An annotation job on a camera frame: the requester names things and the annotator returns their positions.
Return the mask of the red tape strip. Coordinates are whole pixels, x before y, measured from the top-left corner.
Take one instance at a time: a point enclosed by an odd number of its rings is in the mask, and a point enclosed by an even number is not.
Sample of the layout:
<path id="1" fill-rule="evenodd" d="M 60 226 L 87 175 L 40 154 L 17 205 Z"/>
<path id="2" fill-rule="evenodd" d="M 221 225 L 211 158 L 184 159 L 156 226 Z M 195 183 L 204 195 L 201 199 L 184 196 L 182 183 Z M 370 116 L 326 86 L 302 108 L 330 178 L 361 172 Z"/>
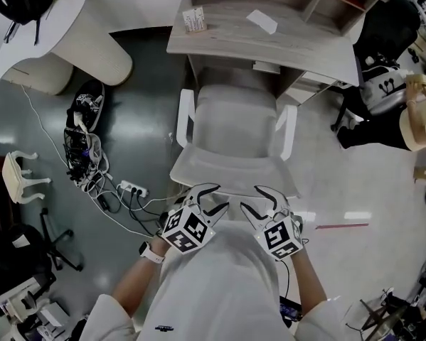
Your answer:
<path id="1" fill-rule="evenodd" d="M 367 222 L 355 222 L 355 223 L 346 223 L 346 224 L 323 224 L 317 225 L 315 230 L 319 229 L 345 229 L 345 228 L 354 228 L 354 227 L 367 227 L 369 223 Z"/>

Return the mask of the white grey carrier backpack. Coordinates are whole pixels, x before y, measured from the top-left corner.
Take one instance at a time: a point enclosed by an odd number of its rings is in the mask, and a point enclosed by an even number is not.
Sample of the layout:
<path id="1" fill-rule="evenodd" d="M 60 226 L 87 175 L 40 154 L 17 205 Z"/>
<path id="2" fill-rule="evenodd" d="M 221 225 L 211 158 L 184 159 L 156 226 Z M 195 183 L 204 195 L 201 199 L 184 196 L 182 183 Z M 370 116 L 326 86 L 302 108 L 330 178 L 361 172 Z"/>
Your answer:
<path id="1" fill-rule="evenodd" d="M 406 77 L 412 71 L 378 66 L 366 74 L 369 78 L 361 88 L 361 99 L 371 116 L 389 112 L 403 103 Z"/>

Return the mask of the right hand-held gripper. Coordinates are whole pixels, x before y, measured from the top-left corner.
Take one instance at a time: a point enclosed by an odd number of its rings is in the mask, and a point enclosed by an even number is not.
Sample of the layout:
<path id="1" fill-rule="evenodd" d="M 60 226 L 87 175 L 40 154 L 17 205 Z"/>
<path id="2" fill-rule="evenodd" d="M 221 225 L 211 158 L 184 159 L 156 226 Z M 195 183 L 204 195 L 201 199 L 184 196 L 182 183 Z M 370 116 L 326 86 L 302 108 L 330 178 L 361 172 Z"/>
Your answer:
<path id="1" fill-rule="evenodd" d="M 265 199 L 265 215 L 244 202 L 240 203 L 240 209 L 256 230 L 257 243 L 278 261 L 303 249 L 302 218 L 294 215 L 284 194 L 263 185 L 255 185 L 254 188 Z"/>

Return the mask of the white curved side table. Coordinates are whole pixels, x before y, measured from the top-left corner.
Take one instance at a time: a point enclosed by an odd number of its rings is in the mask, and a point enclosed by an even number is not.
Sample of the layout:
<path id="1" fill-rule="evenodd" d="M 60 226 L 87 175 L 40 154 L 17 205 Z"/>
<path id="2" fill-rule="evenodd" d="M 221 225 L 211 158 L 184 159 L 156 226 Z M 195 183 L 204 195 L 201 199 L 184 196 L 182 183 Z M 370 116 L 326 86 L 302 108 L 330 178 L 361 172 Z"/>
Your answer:
<path id="1" fill-rule="evenodd" d="M 78 68 L 109 86 L 125 82 L 132 58 L 84 5 L 57 0 L 39 21 L 19 26 L 0 47 L 0 81 L 57 95 Z"/>

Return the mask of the cream ornate stool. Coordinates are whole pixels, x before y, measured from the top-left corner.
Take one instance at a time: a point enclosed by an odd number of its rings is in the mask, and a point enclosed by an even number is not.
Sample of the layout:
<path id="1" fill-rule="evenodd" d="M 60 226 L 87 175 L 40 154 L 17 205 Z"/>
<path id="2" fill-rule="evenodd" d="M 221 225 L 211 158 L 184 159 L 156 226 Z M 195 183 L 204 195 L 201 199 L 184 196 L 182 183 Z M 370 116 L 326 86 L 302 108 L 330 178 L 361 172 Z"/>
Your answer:
<path id="1" fill-rule="evenodd" d="M 22 205 L 28 204 L 29 202 L 36 199 L 43 200 L 45 198 L 45 195 L 43 193 L 34 193 L 29 196 L 24 196 L 24 190 L 34 185 L 39 185 L 43 183 L 49 184 L 52 182 L 52 180 L 50 178 L 25 178 L 24 176 L 26 174 L 32 174 L 32 170 L 22 170 L 21 166 L 17 163 L 18 158 L 36 160 L 38 158 L 38 154 L 27 154 L 22 151 L 13 151 L 6 154 L 1 173 L 9 197 L 14 203 Z"/>

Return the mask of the black oval tray with electronics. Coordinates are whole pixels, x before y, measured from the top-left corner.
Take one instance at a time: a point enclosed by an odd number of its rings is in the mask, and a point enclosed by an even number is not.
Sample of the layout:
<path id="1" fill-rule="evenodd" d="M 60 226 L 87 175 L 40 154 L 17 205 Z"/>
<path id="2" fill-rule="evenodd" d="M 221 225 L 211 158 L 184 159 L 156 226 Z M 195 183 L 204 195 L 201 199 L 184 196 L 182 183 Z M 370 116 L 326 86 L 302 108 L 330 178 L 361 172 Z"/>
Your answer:
<path id="1" fill-rule="evenodd" d="M 99 80 L 89 80 L 75 93 L 67 110 L 66 127 L 93 132 L 105 103 L 105 86 Z"/>

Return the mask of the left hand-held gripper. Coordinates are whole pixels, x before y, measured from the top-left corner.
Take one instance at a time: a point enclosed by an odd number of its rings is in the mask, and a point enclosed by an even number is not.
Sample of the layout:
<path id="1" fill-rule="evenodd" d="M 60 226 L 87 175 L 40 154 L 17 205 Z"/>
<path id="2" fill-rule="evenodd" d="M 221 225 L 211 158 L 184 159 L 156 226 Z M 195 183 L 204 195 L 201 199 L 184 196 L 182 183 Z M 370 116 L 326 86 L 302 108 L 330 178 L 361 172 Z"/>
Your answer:
<path id="1" fill-rule="evenodd" d="M 214 207 L 210 198 L 201 198 L 219 188 L 215 183 L 195 185 L 169 210 L 161 236 L 180 254 L 198 251 L 214 238 L 212 227 L 228 211 L 230 203 L 224 202 Z"/>

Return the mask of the white paper sheet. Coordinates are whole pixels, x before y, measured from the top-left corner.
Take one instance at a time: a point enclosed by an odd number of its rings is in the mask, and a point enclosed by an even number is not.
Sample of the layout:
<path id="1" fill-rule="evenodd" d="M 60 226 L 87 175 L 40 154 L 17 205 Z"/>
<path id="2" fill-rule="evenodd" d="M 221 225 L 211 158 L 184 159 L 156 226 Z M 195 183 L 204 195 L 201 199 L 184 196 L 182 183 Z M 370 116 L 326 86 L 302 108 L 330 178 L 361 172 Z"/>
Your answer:
<path id="1" fill-rule="evenodd" d="M 277 31 L 277 22 L 260 10 L 255 9 L 246 19 L 253 22 L 270 35 Z"/>

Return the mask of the white wrist watch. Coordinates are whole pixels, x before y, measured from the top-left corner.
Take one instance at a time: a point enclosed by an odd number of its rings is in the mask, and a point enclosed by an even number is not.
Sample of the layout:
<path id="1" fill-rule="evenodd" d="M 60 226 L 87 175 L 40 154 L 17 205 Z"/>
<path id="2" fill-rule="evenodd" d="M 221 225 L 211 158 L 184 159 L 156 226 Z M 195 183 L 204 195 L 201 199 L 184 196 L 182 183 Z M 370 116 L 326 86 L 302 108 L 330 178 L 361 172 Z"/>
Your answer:
<path id="1" fill-rule="evenodd" d="M 144 242 L 139 248 L 139 255 L 146 258 L 155 264 L 162 264 L 165 260 L 164 256 L 159 256 L 151 250 L 150 243 Z"/>

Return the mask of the person's left forearm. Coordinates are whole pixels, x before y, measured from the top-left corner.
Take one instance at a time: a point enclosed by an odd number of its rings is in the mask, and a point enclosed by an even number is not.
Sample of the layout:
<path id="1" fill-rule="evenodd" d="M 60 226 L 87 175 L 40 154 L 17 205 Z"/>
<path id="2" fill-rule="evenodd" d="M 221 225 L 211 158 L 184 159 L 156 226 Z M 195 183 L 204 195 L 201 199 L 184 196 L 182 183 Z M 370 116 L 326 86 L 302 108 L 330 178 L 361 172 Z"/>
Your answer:
<path id="1" fill-rule="evenodd" d="M 112 297 L 132 317 L 161 265 L 146 257 L 139 257 L 112 292 Z"/>

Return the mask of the black tripod stand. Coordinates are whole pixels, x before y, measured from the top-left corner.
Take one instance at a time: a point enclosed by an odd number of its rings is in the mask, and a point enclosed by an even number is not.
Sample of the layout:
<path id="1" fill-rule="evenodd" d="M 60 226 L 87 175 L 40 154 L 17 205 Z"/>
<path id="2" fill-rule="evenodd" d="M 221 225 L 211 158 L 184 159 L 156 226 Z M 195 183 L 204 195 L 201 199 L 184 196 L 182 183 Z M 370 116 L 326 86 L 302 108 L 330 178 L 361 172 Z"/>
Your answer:
<path id="1" fill-rule="evenodd" d="M 343 318 L 346 331 L 354 331 L 356 341 L 383 341 L 403 320 L 409 306 L 406 300 L 395 296 L 393 287 L 383 289 L 377 298 L 352 304 Z"/>

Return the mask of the white armchair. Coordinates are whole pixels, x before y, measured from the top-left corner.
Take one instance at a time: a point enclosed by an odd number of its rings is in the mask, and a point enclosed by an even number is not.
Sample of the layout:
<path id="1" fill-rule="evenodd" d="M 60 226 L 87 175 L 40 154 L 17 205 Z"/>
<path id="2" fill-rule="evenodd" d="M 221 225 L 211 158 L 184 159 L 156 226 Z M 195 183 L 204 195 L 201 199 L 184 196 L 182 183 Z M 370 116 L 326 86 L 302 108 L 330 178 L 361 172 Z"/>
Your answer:
<path id="1" fill-rule="evenodd" d="M 297 107 L 277 108 L 269 92 L 231 85 L 206 85 L 198 94 L 181 90 L 176 141 L 182 151 L 170 178 L 193 187 L 219 185 L 225 195 L 257 196 L 261 185 L 299 197 L 287 167 Z"/>

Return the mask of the person's white shirt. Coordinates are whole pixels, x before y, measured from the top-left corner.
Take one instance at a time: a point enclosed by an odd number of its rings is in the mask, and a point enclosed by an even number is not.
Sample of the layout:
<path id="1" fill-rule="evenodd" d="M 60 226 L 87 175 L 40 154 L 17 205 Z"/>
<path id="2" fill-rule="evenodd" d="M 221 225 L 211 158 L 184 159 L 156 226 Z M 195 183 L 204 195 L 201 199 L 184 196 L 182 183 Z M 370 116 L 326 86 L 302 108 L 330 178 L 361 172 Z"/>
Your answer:
<path id="1" fill-rule="evenodd" d="M 276 263 L 250 226 L 222 221 L 212 240 L 180 255 L 161 237 L 151 250 L 165 260 L 132 317 L 102 294 L 79 341 L 345 341 L 327 299 L 291 332 L 279 312 Z"/>

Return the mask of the person's right forearm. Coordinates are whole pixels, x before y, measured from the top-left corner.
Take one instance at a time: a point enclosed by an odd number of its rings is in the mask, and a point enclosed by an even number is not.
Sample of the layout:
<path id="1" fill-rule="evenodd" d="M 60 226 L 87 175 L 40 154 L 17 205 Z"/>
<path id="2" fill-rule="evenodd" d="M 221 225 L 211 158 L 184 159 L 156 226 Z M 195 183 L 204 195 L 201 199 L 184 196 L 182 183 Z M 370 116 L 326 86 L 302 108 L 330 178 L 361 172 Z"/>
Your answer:
<path id="1" fill-rule="evenodd" d="M 306 249 L 298 251 L 291 259 L 297 277 L 302 312 L 306 315 L 320 303 L 327 301 L 326 293 Z"/>

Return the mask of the white workbench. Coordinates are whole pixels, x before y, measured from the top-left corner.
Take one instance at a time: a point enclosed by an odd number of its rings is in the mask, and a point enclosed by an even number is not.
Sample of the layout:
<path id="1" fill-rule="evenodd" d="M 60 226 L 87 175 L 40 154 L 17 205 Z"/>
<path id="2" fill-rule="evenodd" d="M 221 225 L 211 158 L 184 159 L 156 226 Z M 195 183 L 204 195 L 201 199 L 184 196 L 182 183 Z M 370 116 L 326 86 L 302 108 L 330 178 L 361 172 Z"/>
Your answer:
<path id="1" fill-rule="evenodd" d="M 69 341 L 70 316 L 34 278 L 0 295 L 0 341 Z"/>

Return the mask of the grey wooden desk with shelves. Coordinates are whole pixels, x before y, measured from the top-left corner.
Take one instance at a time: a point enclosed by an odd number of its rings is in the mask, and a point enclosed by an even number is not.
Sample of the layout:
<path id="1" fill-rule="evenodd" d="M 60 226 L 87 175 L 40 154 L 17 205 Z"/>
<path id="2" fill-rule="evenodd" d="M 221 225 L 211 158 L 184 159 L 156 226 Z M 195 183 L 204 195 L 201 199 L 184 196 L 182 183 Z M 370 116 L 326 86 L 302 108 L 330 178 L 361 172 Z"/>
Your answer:
<path id="1" fill-rule="evenodd" d="M 255 87 L 298 103 L 337 84 L 357 86 L 351 29 L 379 0 L 181 0 L 167 50 L 185 55 L 197 87 Z M 182 12 L 203 7 L 207 30 L 187 33 Z M 270 35 L 246 17 L 278 24 Z"/>

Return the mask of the black office chair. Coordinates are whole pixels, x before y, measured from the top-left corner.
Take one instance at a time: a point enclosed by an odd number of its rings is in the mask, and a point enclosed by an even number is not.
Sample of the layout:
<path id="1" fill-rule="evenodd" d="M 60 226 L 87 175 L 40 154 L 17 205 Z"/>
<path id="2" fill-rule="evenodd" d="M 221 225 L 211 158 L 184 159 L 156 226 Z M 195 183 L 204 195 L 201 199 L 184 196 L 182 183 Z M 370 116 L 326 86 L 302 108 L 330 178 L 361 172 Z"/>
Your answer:
<path id="1" fill-rule="evenodd" d="M 331 125 L 332 131 L 339 130 L 346 112 L 365 120 L 374 117 L 361 99 L 361 88 L 369 78 L 366 71 L 378 66 L 402 69 L 398 58 L 415 42 L 419 27 L 417 9 L 406 0 L 379 1 L 366 13 L 361 33 L 353 44 L 359 84 L 331 88 L 344 98 L 336 122 Z"/>
<path id="2" fill-rule="evenodd" d="M 58 250 L 58 244 L 72 238 L 74 232 L 67 229 L 52 240 L 46 225 L 47 216 L 45 207 L 40 212 L 42 232 L 28 224 L 16 224 L 0 234 L 0 293 L 34 276 L 48 276 L 53 267 L 59 270 L 57 259 L 76 271 L 82 271 L 82 264 L 75 265 Z"/>

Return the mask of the white power strip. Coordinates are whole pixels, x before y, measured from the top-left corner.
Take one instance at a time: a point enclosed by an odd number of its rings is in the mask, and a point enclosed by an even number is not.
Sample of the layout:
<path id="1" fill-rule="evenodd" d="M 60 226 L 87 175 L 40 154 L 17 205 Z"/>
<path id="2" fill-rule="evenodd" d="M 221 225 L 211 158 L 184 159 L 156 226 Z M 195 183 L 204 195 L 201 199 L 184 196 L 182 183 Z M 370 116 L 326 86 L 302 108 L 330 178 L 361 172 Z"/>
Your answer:
<path id="1" fill-rule="evenodd" d="M 127 180 L 122 180 L 119 184 L 119 187 L 124 191 L 140 195 L 141 197 L 146 197 L 149 194 L 149 191 L 146 188 L 131 183 Z"/>

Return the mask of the black waist-worn device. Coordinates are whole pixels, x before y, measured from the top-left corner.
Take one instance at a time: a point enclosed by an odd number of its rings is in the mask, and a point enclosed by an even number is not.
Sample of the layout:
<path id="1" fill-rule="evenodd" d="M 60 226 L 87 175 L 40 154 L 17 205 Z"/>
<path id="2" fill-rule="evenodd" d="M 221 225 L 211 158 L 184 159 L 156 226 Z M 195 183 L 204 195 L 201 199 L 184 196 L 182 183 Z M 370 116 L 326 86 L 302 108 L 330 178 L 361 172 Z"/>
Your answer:
<path id="1" fill-rule="evenodd" d="M 301 305 L 282 296 L 279 297 L 279 312 L 288 328 L 291 328 L 292 323 L 299 322 L 303 317 Z"/>

